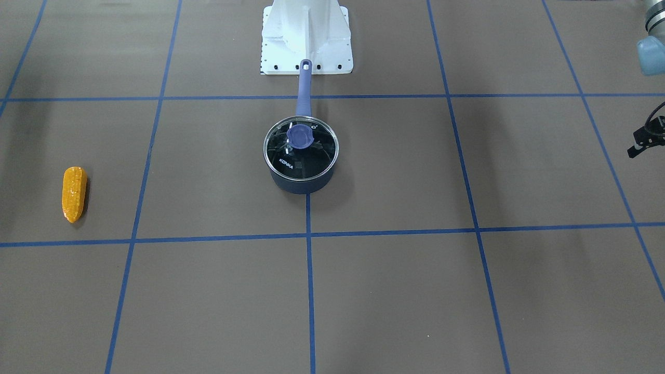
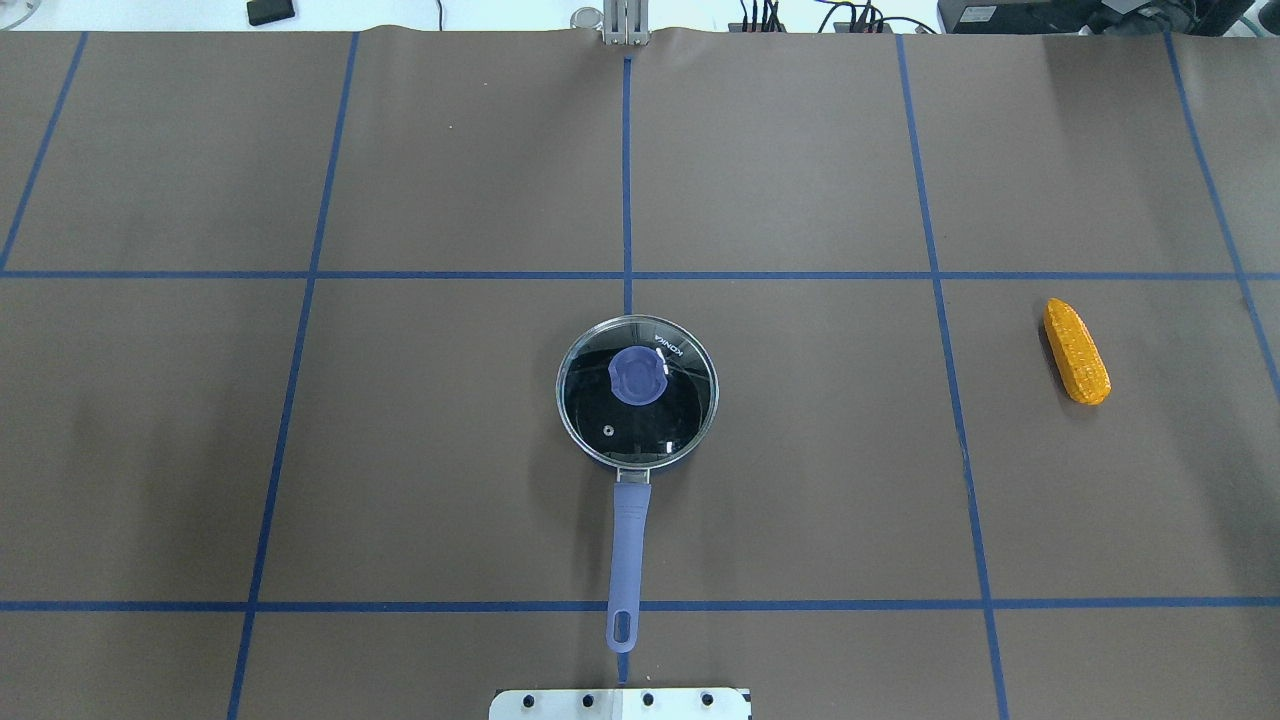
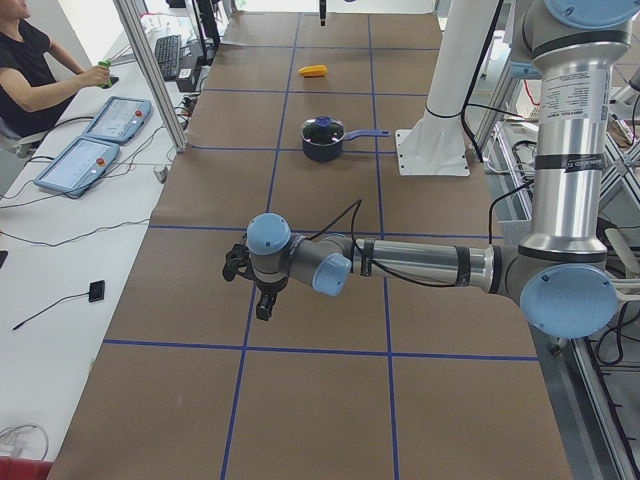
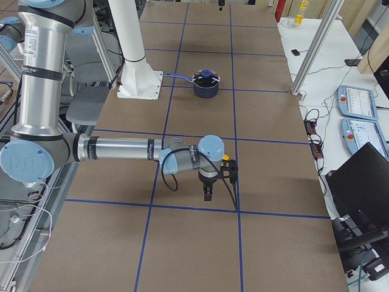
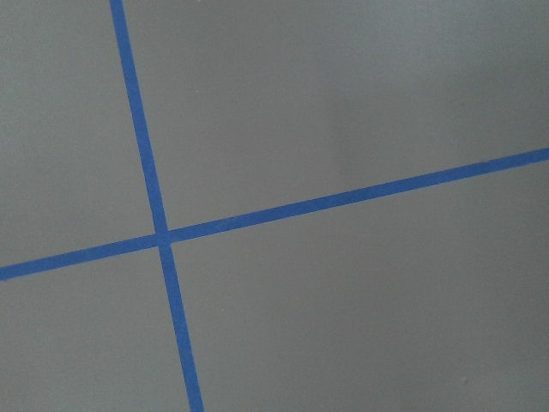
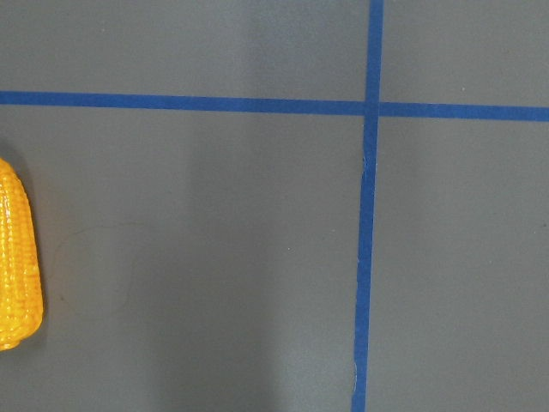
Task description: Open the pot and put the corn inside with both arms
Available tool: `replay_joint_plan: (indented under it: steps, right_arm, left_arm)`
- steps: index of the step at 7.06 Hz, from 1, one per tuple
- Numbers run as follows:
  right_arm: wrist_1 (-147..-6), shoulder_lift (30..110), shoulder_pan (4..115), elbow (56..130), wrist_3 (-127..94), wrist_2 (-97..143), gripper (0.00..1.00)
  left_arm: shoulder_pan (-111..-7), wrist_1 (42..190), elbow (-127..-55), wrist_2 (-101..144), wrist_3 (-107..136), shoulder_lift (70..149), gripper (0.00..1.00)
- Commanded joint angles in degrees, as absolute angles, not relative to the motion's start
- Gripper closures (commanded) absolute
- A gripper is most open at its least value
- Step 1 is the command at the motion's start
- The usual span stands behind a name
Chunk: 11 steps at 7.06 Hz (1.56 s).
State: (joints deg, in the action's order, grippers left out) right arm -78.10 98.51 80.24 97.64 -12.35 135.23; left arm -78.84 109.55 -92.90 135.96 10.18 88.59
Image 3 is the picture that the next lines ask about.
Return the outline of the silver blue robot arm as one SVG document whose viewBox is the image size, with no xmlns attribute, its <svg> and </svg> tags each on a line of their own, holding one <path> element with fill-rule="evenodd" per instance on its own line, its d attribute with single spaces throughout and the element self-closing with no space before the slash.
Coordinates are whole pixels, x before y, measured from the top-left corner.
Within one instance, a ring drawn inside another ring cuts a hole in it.
<svg viewBox="0 0 640 480">
<path fill-rule="evenodd" d="M 541 75 L 529 233 L 485 249 L 353 236 L 305 237 L 264 213 L 249 224 L 240 265 L 260 290 L 260 319 L 290 280 L 330 296 L 349 274 L 396 277 L 431 288 L 473 286 L 513 300 L 527 321 L 558 338 L 589 336 L 627 305 L 606 274 L 597 238 L 612 65 L 631 43 L 635 1 L 530 1 L 517 9 L 516 52 Z"/>
</svg>

